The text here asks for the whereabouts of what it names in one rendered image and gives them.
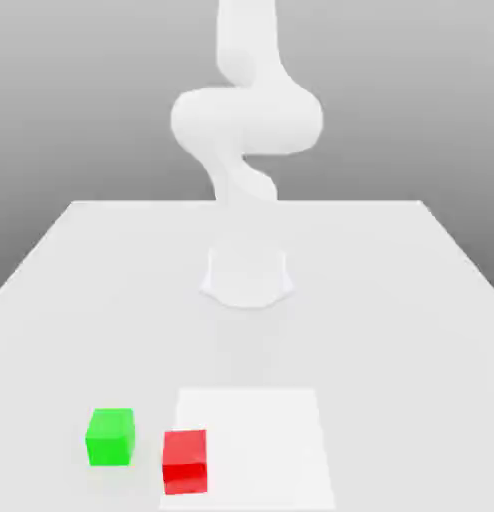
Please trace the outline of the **small green cube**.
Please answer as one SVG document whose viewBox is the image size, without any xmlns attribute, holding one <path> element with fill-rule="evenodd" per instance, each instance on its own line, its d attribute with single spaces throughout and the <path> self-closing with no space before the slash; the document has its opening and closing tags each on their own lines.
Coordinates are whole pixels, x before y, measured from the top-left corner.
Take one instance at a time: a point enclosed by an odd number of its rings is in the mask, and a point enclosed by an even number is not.
<svg viewBox="0 0 494 512">
<path fill-rule="evenodd" d="M 85 445 L 91 466 L 128 466 L 136 442 L 135 417 L 131 408 L 95 408 Z"/>
</svg>

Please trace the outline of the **small red cube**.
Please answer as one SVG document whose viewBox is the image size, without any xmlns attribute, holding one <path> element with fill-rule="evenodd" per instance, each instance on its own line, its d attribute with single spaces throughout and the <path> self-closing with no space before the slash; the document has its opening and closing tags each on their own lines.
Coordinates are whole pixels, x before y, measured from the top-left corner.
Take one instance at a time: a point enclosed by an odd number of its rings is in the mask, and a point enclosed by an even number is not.
<svg viewBox="0 0 494 512">
<path fill-rule="evenodd" d="M 206 493 L 207 431 L 166 431 L 161 462 L 166 495 Z"/>
</svg>

